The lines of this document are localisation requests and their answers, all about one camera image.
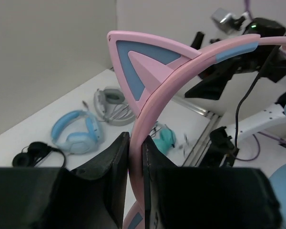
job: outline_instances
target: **white wall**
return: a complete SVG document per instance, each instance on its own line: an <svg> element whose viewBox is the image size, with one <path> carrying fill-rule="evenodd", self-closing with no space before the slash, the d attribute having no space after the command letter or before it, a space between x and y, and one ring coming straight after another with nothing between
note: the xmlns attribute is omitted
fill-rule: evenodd
<svg viewBox="0 0 286 229"><path fill-rule="evenodd" d="M202 31L206 34L205 46L217 31L210 16L219 7L236 15L244 11L242 0L118 0L118 29L156 34L187 45L191 44L197 31ZM277 20L286 26L286 0L251 0L251 10L255 17ZM193 102L220 115L225 111L234 112L255 76L256 73L235 75L219 101L193 99ZM191 80L179 94L184 94L198 81L197 77ZM267 107L283 92L285 88L269 80L260 80L243 103L241 118ZM286 135L286 125L272 131Z"/></svg>
<svg viewBox="0 0 286 229"><path fill-rule="evenodd" d="M115 0L0 0L0 133L111 67L115 12Z"/></svg>

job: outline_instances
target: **blue inner cat ear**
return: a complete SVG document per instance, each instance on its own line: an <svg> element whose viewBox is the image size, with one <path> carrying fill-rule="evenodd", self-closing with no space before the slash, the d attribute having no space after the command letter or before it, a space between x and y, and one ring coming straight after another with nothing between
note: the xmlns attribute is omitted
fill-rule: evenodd
<svg viewBox="0 0 286 229"><path fill-rule="evenodd" d="M126 81L136 101L140 100L145 86L135 71L129 59L128 52L134 51L143 54L164 65L167 65L181 57L181 55L176 52L151 44L131 41L117 41L116 45Z"/></svg>

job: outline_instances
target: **light blue headphones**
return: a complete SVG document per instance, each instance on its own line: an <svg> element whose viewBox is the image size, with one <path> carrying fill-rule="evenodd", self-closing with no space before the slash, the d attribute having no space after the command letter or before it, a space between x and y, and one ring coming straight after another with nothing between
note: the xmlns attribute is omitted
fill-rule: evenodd
<svg viewBox="0 0 286 229"><path fill-rule="evenodd" d="M86 117L85 122L88 132L71 133L64 143L58 143L57 140L63 130L81 117ZM76 110L65 114L54 124L51 137L52 142L62 151L71 154L84 154L96 150L99 143L103 142L103 131L100 122L91 112Z"/></svg>
<svg viewBox="0 0 286 229"><path fill-rule="evenodd" d="M157 126L160 127L160 138L153 138L153 141L158 150L164 155L167 155L169 149L175 147L176 135L173 130L167 127L167 125L156 122L154 128Z"/></svg>

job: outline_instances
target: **pink cat ear headphones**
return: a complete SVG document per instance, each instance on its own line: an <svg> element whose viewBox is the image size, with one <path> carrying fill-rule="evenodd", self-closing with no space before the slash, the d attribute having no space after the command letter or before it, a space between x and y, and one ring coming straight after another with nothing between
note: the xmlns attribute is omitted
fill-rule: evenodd
<svg viewBox="0 0 286 229"><path fill-rule="evenodd" d="M144 228L142 143L174 94L209 66L254 51L258 45L278 45L285 37L247 34L193 49L170 39L139 32L111 31L107 35L113 67L136 120L129 148L129 176L137 202L123 228ZM133 224L140 214L141 220Z"/></svg>

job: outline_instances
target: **white headphones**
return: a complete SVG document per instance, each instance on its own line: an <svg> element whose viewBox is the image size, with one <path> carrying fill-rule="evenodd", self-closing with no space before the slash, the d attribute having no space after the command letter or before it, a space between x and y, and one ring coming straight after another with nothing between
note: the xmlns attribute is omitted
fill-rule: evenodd
<svg viewBox="0 0 286 229"><path fill-rule="evenodd" d="M127 125L135 120L134 113L118 87L105 87L103 91L97 89L94 93L93 103L98 116L111 125ZM111 112L109 104L115 105Z"/></svg>

